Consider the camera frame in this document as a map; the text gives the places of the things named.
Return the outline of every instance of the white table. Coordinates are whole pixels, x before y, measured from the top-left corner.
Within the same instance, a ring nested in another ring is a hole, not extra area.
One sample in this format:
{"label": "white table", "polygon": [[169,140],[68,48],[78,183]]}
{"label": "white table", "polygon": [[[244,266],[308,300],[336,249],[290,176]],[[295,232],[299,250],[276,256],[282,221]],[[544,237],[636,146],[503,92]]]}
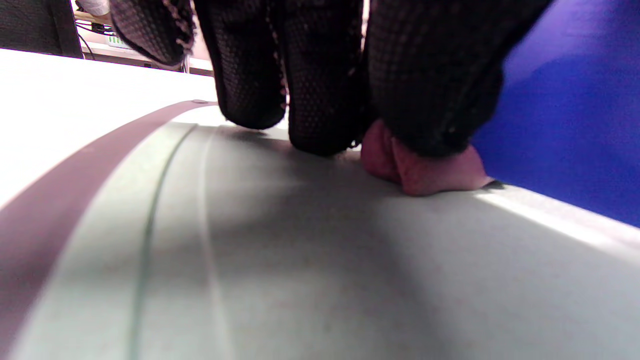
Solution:
{"label": "white table", "polygon": [[[116,128],[216,99],[201,76],[0,65],[0,208]],[[189,111],[123,160],[0,359],[640,358],[640,230],[511,187],[407,198],[356,152],[224,124]]]}
{"label": "white table", "polygon": [[[133,51],[133,50],[130,50],[130,49],[123,49],[123,48],[119,48],[119,47],[113,47],[113,46],[109,46],[107,44],[101,44],[101,43],[98,43],[98,42],[87,42],[87,44],[85,44],[84,42],[81,42],[80,45],[82,47],[82,51],[85,54],[91,53],[89,51],[89,47],[87,47],[87,45],[89,45],[90,48],[91,48],[91,51],[94,54],[106,55],[106,56],[114,56],[116,58],[125,58],[125,59],[131,59],[131,60],[152,62],[148,58],[146,58],[146,57],[138,54],[136,51]],[[199,69],[199,70],[204,70],[204,71],[213,71],[213,66],[211,65],[211,61],[209,61],[209,60],[189,58],[189,67],[192,68],[192,69]]]}

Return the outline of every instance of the pink skin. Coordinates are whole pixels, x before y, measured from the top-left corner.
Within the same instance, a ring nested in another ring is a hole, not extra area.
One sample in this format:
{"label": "pink skin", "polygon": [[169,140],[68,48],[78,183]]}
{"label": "pink skin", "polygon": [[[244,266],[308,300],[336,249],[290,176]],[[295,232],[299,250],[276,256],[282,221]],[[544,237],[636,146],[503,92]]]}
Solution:
{"label": "pink skin", "polygon": [[401,185],[411,196],[478,190],[492,181],[473,146],[449,158],[423,158],[394,138],[381,120],[367,131],[361,160],[368,173]]}

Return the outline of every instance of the cable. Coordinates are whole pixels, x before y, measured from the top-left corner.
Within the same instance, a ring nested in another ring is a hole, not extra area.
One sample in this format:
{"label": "cable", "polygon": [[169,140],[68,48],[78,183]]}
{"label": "cable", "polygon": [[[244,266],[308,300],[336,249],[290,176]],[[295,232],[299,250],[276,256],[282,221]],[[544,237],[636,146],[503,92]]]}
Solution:
{"label": "cable", "polygon": [[82,25],[80,25],[80,24],[76,24],[76,26],[77,26],[78,28],[83,29],[83,30],[91,31],[91,32],[92,32],[92,33],[94,33],[94,34],[98,34],[98,35],[105,35],[105,36],[108,36],[108,37],[115,36],[115,33],[113,32],[113,30],[96,31],[96,30],[94,30],[94,29],[86,28],[86,27],[84,27],[84,26],[82,26]]}
{"label": "cable", "polygon": [[91,47],[89,47],[89,44],[86,43],[86,40],[82,37],[82,35],[78,34],[78,37],[80,38],[80,40],[82,40],[82,42],[84,42],[86,48],[89,49],[89,53],[91,54],[92,59],[95,61],[95,55],[93,54]]}

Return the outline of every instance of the blue background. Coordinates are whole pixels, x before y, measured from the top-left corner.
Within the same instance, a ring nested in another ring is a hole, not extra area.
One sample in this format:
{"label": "blue background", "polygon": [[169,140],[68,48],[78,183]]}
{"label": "blue background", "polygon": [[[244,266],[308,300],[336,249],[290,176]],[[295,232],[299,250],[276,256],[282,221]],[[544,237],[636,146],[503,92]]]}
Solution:
{"label": "blue background", "polygon": [[640,0],[557,0],[505,71],[488,173],[640,227]]}

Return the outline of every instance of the hand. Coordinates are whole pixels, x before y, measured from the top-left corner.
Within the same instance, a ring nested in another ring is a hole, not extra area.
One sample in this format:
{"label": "hand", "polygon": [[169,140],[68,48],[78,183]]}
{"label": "hand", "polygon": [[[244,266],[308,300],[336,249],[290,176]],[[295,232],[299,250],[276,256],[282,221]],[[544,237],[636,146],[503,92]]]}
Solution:
{"label": "hand", "polygon": [[[193,45],[192,9],[112,0],[122,40],[174,67]],[[321,156],[347,149],[366,128],[362,0],[195,0],[214,69],[220,110],[266,129],[289,95],[289,138]]]}
{"label": "hand", "polygon": [[[484,186],[470,138],[550,0],[374,1],[361,51],[359,0],[194,0],[222,113],[266,129],[288,93],[300,150],[330,156],[364,138],[365,169],[410,195]],[[122,40],[160,64],[179,66],[193,45],[189,1],[112,0],[111,11]]]}

